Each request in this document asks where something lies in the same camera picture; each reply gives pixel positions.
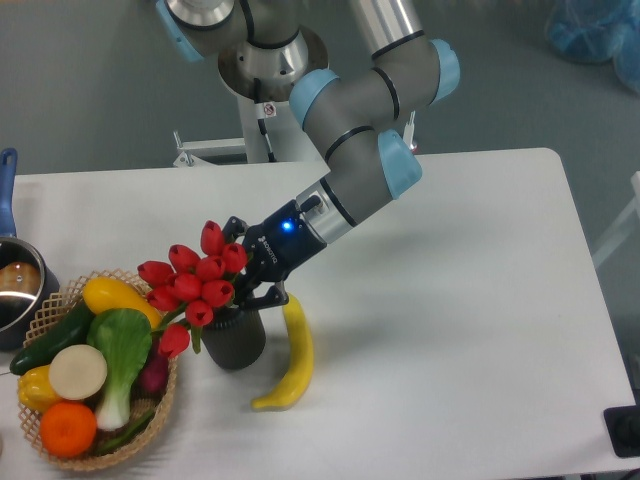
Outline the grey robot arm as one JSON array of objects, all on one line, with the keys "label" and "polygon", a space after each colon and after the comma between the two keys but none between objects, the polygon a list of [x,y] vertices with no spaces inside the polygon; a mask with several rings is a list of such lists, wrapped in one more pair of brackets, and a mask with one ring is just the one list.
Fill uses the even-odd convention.
[{"label": "grey robot arm", "polygon": [[173,44],[188,59],[231,59],[228,87],[253,105],[284,101],[328,166],[327,174],[254,226],[224,232],[251,260],[235,286],[244,310],[283,305],[289,274],[398,199],[422,175],[394,123],[451,94],[458,58],[425,35],[409,1],[350,5],[372,67],[346,82],[315,65],[296,1],[160,1]]}]

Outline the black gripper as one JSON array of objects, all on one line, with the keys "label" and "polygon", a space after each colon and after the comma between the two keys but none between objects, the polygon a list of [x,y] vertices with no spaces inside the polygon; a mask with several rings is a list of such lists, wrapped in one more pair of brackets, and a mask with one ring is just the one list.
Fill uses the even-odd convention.
[{"label": "black gripper", "polygon": [[235,280],[235,300],[241,309],[284,306],[289,295],[284,281],[297,267],[323,250],[320,240],[305,222],[302,207],[291,200],[262,223],[249,226],[231,216],[222,228],[226,244],[241,237],[241,245],[251,256],[244,273]]}]

